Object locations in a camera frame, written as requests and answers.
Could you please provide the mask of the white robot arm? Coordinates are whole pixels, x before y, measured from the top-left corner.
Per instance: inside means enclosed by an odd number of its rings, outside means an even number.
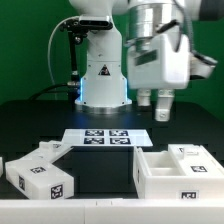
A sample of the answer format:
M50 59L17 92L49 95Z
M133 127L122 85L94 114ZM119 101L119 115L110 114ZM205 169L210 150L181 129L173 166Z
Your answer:
M86 39L87 66L75 104L109 113L137 103L150 105L158 92L155 119L170 117L174 92L192 79L206 79L217 61L194 49L194 21L224 18L224 0L69 0L76 43Z

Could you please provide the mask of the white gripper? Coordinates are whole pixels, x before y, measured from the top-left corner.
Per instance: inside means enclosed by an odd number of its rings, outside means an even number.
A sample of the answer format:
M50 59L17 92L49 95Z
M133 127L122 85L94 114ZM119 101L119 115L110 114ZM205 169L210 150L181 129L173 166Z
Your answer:
M188 84L189 64L189 41L185 35L178 52L173 50L167 34L154 37L145 53L138 53L136 47L131 46L127 53L128 83L130 89L139 89L138 105L150 106L149 89L159 89L155 119L167 122L175 96L173 89L184 89Z

